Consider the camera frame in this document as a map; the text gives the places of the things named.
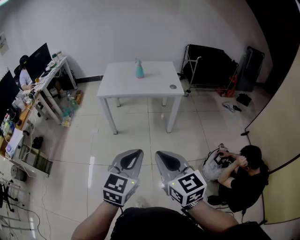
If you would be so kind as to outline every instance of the box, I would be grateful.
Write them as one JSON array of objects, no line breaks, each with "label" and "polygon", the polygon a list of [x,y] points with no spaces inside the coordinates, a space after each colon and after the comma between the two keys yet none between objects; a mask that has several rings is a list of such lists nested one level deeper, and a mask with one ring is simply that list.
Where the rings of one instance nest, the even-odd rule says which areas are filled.
[{"label": "box", "polygon": [[168,182],[168,195],[185,207],[203,198],[206,187],[207,184],[203,176],[199,170],[196,170]]},{"label": "box", "polygon": [[119,206],[124,206],[138,187],[139,179],[131,179],[108,172],[107,181],[102,187],[103,199]]}]

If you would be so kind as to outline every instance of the spray bottle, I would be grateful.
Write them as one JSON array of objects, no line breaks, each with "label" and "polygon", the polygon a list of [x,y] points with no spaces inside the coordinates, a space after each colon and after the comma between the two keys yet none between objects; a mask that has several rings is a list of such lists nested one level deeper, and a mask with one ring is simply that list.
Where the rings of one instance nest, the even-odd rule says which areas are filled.
[{"label": "spray bottle", "polygon": [[142,62],[141,60],[139,59],[135,59],[135,63],[137,63],[137,66],[136,66],[136,71],[135,71],[135,76],[137,78],[143,78],[144,77],[144,70],[142,68]]}]

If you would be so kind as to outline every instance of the white table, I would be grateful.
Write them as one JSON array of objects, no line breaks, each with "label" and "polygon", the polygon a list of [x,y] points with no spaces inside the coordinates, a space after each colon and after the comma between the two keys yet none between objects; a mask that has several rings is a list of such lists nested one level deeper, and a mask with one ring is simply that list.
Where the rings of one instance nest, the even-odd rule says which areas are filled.
[{"label": "white table", "polygon": [[[145,77],[138,79],[135,77],[135,62],[111,63],[107,66],[97,97],[100,99],[113,134],[117,134],[118,131],[107,98],[116,98],[117,106],[120,106],[119,98],[163,98],[162,105],[165,105],[167,97],[174,97],[167,125],[167,132],[172,131],[181,97],[184,95],[175,67],[172,62],[164,61],[142,62],[142,67]],[[172,89],[170,85],[175,85],[176,89]]]},{"label": "white table", "polygon": [[70,66],[67,62],[67,56],[65,56],[62,60],[60,60],[58,62],[58,65],[51,70],[51,72],[45,76],[45,77],[40,77],[40,83],[39,85],[36,85],[34,87],[35,91],[43,91],[46,95],[46,97],[48,98],[48,100],[51,102],[52,106],[55,108],[55,111],[60,115],[59,119],[56,114],[52,111],[52,109],[50,108],[50,106],[46,103],[46,101],[44,100],[44,98],[41,96],[41,94],[38,95],[38,100],[43,104],[43,106],[46,108],[46,110],[49,112],[49,114],[51,115],[51,117],[56,121],[57,124],[61,124],[62,121],[62,117],[63,117],[63,113],[62,110],[60,109],[60,107],[57,105],[57,103],[55,102],[55,100],[53,99],[53,97],[51,96],[50,92],[48,91],[47,87],[49,85],[49,83],[51,82],[51,80],[54,78],[55,74],[61,69],[61,67],[64,67],[65,70],[67,71],[67,74],[71,80],[71,83],[74,87],[74,89],[77,89],[76,83],[73,79],[71,70],[70,70]]}]

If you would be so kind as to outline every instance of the hand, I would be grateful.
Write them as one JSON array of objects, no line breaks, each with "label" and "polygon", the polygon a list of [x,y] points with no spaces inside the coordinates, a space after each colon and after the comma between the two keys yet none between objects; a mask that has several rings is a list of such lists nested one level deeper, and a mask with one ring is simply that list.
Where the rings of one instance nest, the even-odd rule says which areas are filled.
[{"label": "hand", "polygon": [[218,153],[221,153],[221,156],[224,158],[230,157],[231,153],[223,150],[219,150]]},{"label": "hand", "polygon": [[247,158],[245,158],[244,156],[239,156],[237,159],[237,164],[241,167],[246,167],[248,166],[248,162],[247,162]]}]

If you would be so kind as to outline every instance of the plastic bottle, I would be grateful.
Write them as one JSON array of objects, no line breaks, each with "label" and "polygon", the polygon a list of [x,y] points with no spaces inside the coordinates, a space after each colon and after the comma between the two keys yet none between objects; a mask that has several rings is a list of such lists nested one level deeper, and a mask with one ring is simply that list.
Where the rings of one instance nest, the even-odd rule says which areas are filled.
[{"label": "plastic bottle", "polygon": [[78,109],[78,104],[76,103],[75,99],[70,96],[70,94],[67,96],[70,102],[70,107],[75,111]]},{"label": "plastic bottle", "polygon": [[136,71],[135,71],[135,76],[137,78],[144,78],[144,70],[142,68],[142,62],[141,60],[139,59],[135,59],[135,63],[137,63],[137,66],[136,66]]}]

